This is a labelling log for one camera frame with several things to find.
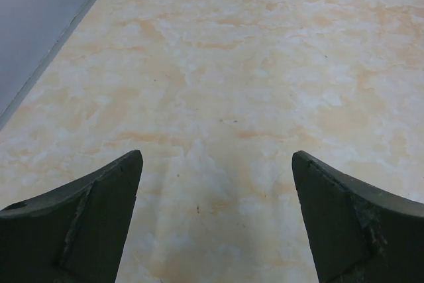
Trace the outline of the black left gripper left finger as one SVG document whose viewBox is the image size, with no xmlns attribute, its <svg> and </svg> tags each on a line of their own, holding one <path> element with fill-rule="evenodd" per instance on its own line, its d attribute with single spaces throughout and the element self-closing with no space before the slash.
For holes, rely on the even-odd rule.
<svg viewBox="0 0 424 283">
<path fill-rule="evenodd" d="M 1 210 L 2 282 L 114 282 L 143 159 L 106 166 Z"/>
</svg>

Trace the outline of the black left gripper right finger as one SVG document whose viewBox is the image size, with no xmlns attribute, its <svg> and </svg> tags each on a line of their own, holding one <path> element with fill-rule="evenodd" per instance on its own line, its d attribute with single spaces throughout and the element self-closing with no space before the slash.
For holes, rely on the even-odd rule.
<svg viewBox="0 0 424 283">
<path fill-rule="evenodd" d="M 304 151 L 291 162 L 320 282 L 422 282 L 423 204 Z"/>
</svg>

